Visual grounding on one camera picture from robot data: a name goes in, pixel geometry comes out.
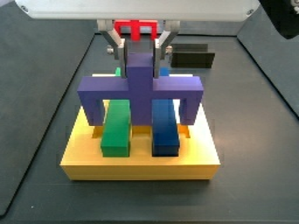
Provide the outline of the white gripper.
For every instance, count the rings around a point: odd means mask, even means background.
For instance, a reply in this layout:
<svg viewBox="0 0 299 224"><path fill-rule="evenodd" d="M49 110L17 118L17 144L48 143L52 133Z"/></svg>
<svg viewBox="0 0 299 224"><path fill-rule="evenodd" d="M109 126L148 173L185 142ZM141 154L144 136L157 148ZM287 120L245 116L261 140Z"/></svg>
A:
<svg viewBox="0 0 299 224"><path fill-rule="evenodd" d="M153 40L153 77L157 79L160 61L179 33L180 21L241 22L260 5L257 0L14 0L14 3L30 18L97 19L97 30L113 49L122 79L126 77L126 42L112 20L164 20L163 33Z"/></svg>

